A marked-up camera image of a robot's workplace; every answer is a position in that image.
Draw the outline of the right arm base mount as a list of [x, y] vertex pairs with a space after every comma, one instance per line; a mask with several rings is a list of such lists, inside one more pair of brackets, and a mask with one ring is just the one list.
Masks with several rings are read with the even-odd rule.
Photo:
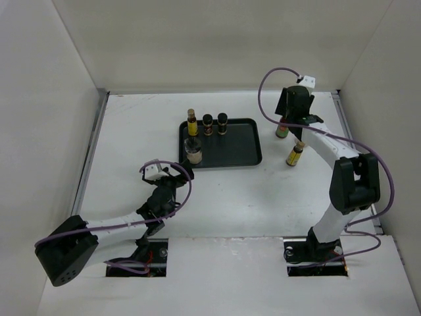
[[343, 254], [340, 240], [325, 246], [313, 246], [306, 240], [284, 240], [284, 259], [289, 277], [346, 277], [344, 259], [334, 259]]

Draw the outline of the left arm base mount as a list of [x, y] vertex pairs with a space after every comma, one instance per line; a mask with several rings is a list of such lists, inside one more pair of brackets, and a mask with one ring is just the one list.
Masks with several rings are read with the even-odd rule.
[[149, 239], [140, 243], [129, 257], [111, 259], [111, 263], [121, 265], [115, 267], [107, 265], [106, 277], [165, 277], [168, 259], [168, 238]]

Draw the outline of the small brown spice jar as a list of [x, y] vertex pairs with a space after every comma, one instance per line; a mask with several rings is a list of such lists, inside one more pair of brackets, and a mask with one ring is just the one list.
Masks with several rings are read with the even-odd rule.
[[210, 114], [203, 116], [203, 134], [210, 136], [213, 133], [213, 117]]

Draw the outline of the tall green sauce bottle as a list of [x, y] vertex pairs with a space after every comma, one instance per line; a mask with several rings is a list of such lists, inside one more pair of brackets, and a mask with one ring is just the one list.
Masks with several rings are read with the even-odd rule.
[[277, 129], [276, 129], [276, 136], [280, 139], [286, 138], [289, 134], [289, 128], [284, 126], [284, 124], [286, 123], [287, 121], [285, 117], [281, 117], [279, 121], [279, 125], [277, 126]]

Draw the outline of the small dark spice jar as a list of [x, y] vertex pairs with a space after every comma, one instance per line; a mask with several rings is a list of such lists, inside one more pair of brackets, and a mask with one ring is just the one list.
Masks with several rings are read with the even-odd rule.
[[219, 113], [217, 117], [218, 134], [225, 135], [227, 133], [228, 116], [226, 113]]

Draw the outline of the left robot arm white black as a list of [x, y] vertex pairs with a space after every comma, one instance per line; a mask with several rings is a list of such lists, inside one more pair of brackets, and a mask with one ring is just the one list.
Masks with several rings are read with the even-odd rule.
[[154, 256], [149, 238], [184, 206], [176, 200], [176, 193], [178, 188], [192, 185], [194, 173], [187, 160], [172, 163], [158, 159], [144, 164], [140, 173], [154, 190], [139, 209], [98, 221], [73, 215], [36, 242], [35, 255], [54, 287], [69, 283], [98, 263], [135, 276], [149, 275]]

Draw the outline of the white shaker black cap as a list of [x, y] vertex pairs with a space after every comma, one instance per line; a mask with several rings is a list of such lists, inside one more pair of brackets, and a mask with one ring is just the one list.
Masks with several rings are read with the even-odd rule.
[[186, 152], [186, 157], [191, 164], [197, 165], [202, 161], [202, 143], [199, 138], [187, 138], [184, 141], [184, 149]]

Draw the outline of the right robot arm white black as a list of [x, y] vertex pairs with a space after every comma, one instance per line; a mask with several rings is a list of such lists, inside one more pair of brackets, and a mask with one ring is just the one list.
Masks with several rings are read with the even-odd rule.
[[303, 242], [285, 242], [288, 263], [323, 262], [340, 246], [345, 227], [362, 211], [380, 199], [378, 159], [360, 153], [346, 139], [333, 135], [326, 123], [310, 113], [314, 100], [309, 89], [295, 85], [282, 90], [275, 113], [281, 115], [289, 131], [313, 148], [332, 169], [330, 204], [322, 218], [309, 229]]

